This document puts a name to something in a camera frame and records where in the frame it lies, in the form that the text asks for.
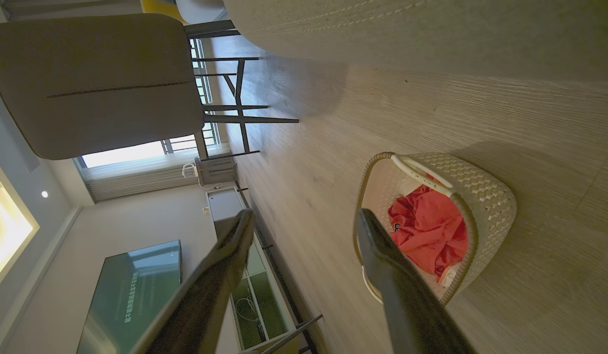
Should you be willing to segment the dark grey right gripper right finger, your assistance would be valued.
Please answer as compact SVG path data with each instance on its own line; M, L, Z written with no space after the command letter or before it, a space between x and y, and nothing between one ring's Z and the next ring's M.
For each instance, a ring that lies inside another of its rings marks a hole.
M396 354L472 354L474 349L371 210L356 213L367 279L380 292Z

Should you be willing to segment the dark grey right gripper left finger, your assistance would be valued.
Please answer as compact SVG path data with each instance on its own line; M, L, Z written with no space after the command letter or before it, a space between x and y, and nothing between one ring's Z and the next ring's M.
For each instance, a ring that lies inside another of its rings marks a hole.
M133 354L213 354L232 291L243 278L255 216L243 209L132 348Z

